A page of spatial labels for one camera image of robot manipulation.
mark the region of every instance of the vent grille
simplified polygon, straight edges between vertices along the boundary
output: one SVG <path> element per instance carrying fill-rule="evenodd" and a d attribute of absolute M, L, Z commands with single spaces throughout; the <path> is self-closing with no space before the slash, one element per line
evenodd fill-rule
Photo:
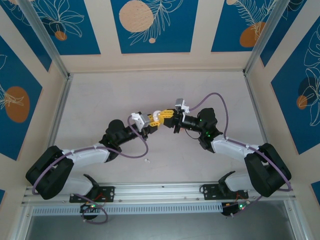
<path fill-rule="evenodd" d="M 108 204 L 103 207 L 109 215 L 130 214 L 188 214 L 188 213 L 221 213 L 220 202 L 189 204 Z M 73 216 L 80 214 L 80 206 L 38 206 L 33 209 L 33 216 Z M 103 214 L 95 209 L 87 215 Z"/>

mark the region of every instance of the mounting plate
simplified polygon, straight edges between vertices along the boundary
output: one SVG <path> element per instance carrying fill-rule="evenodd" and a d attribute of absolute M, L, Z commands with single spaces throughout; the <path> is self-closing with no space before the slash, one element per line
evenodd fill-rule
<path fill-rule="evenodd" d="M 115 197 L 115 187 L 114 186 L 100 186 L 98 190 L 101 196 L 97 199 L 94 199 L 96 203 L 113 203 Z M 70 196 L 70 203 L 86 203 L 87 201 L 77 197 L 75 195 Z"/>
<path fill-rule="evenodd" d="M 241 195 L 244 199 L 248 199 L 248 192 L 243 190 L 231 191 L 227 195 L 223 195 L 219 190 L 219 184 L 204 184 L 200 187 L 200 192 L 204 196 L 204 200 L 236 200 L 237 193 Z"/>

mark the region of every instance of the robotic arm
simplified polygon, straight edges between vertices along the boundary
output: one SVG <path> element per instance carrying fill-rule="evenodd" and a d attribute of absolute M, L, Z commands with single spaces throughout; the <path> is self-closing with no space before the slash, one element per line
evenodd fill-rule
<path fill-rule="evenodd" d="M 121 120 L 113 120 L 102 140 L 93 146 L 75 150 L 49 147 L 29 169 L 26 179 L 36 185 L 35 189 L 45 200 L 57 194 L 79 194 L 94 199 L 99 194 L 99 185 L 87 174 L 77 175 L 76 170 L 90 164 L 106 163 L 118 155 L 124 155 L 121 153 L 121 144 L 137 137 L 145 143 L 148 134 L 157 131 L 161 124 L 174 128 L 174 133 L 179 133 L 181 128 L 198 132 L 198 140 L 204 150 L 228 155 L 245 163 L 248 172 L 231 172 L 223 177 L 222 192 L 256 190 L 262 196 L 269 197 L 285 183 L 283 176 L 287 180 L 291 179 L 291 173 L 271 144 L 248 145 L 228 138 L 216 128 L 218 121 L 213 108 L 202 109 L 197 117 L 187 115 L 189 112 L 185 101 L 179 98 L 176 100 L 175 109 L 155 111 L 152 115 L 132 113 L 131 119 L 135 124 L 127 127 Z M 131 158 L 146 155 L 148 146 L 146 147 L 145 154 Z M 261 153 L 272 162 L 267 162 Z"/>

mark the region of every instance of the gray floor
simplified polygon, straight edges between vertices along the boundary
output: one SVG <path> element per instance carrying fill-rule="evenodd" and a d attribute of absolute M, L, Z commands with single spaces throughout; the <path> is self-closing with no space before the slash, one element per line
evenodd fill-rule
<path fill-rule="evenodd" d="M 295 238 L 282 202 L 258 202 L 234 219 L 226 218 L 220 213 L 110 215 L 107 224 L 91 225 L 84 223 L 80 216 L 37 216 L 31 220 L 26 239 L 293 240 Z"/>

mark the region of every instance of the enclosure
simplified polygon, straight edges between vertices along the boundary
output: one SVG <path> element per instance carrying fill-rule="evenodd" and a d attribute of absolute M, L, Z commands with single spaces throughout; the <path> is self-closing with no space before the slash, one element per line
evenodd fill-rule
<path fill-rule="evenodd" d="M 320 238 L 318 0 L 0 6 L 0 239 Z M 227 113 L 213 95 L 189 115 L 213 108 L 217 129 L 227 128 L 228 137 L 272 144 L 293 191 L 260 199 L 249 190 L 248 201 L 260 201 L 226 218 L 221 212 L 238 193 L 236 200 L 207 200 L 201 187 L 246 165 L 204 150 L 197 132 L 174 134 L 161 125 L 148 135 L 147 155 L 75 171 L 113 187 L 105 225 L 83 222 L 69 194 L 32 194 L 26 173 L 48 147 L 92 146 L 112 120 L 127 126 L 132 113 L 175 109 L 180 98 L 192 109 L 210 93 L 221 94 Z M 135 139 L 121 149 L 138 156 L 145 146 Z M 104 220 L 98 214 L 93 221 Z"/>

